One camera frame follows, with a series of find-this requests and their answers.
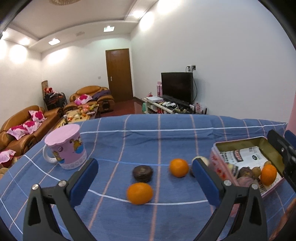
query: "orange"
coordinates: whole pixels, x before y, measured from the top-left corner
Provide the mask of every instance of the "orange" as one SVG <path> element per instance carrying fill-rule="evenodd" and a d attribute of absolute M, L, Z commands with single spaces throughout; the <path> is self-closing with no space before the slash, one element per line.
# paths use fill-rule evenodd
<path fill-rule="evenodd" d="M 126 196 L 132 204 L 142 205 L 152 199 L 153 189 L 147 183 L 135 183 L 129 186 Z"/>
<path fill-rule="evenodd" d="M 183 159 L 174 159 L 170 162 L 170 172 L 175 177 L 184 177 L 189 171 L 187 161 Z"/>
<path fill-rule="evenodd" d="M 265 186 L 270 186 L 276 179 L 277 170 L 273 165 L 265 165 L 261 171 L 260 180 Z"/>

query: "television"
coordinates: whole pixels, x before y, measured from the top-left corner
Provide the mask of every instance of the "television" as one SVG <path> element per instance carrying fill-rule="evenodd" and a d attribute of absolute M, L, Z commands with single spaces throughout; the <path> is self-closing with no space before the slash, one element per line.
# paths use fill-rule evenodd
<path fill-rule="evenodd" d="M 192 73 L 161 73 L 163 99 L 189 106 L 193 103 Z"/>

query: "pink cushion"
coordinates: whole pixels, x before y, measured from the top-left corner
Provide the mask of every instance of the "pink cushion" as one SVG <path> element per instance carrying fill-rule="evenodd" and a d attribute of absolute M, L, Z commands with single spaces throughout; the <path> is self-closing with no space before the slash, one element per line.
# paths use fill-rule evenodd
<path fill-rule="evenodd" d="M 28 135 L 28 130 L 22 125 L 14 126 L 7 131 L 7 134 L 14 136 L 17 140 L 21 139 L 23 136 Z"/>
<path fill-rule="evenodd" d="M 41 126 L 41 122 L 36 122 L 36 121 L 26 121 L 22 126 L 25 127 L 29 134 L 33 134 L 35 131 L 38 130 L 38 128 Z"/>
<path fill-rule="evenodd" d="M 45 117 L 44 117 L 42 111 L 29 110 L 29 113 L 30 113 L 33 121 L 37 121 L 37 122 L 45 121 Z"/>
<path fill-rule="evenodd" d="M 5 150 L 0 152 L 0 163 L 11 160 L 16 152 L 14 150 Z"/>
<path fill-rule="evenodd" d="M 81 104 L 86 104 L 87 102 L 89 102 L 90 100 L 92 100 L 92 97 L 90 95 L 80 95 L 80 97 L 76 100 L 74 100 L 76 105 L 81 105 Z"/>

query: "bed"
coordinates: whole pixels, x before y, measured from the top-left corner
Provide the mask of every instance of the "bed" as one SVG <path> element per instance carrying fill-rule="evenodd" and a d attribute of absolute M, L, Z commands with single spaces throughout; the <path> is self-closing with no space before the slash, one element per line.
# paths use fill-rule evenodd
<path fill-rule="evenodd" d="M 99 172 L 76 212 L 97 240 L 192 241 L 214 211 L 198 182 L 190 175 L 175 178 L 168 172 L 174 158 L 189 163 L 209 157 L 215 142 L 284 134 L 286 123 L 210 115 L 126 115 L 78 123 L 88 157 L 98 160 Z M 33 184 L 41 187 L 68 180 L 76 171 L 47 163 L 44 139 L 28 151 L 0 180 L 0 216 L 17 240 L 22 240 L 26 202 Z M 134 167 L 154 169 L 154 197 L 135 206 L 126 200 Z M 277 226 L 295 193 L 284 181 L 264 199 L 268 234 Z M 64 236 L 72 240 L 54 206 Z M 226 236 L 227 223 L 220 239 Z"/>

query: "stuffed toy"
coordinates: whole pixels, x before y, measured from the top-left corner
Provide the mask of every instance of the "stuffed toy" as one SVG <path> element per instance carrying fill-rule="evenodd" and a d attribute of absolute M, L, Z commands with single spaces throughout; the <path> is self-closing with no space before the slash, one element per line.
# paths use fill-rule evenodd
<path fill-rule="evenodd" d="M 45 91 L 46 94 L 53 93 L 52 88 L 45 88 L 44 91 Z"/>

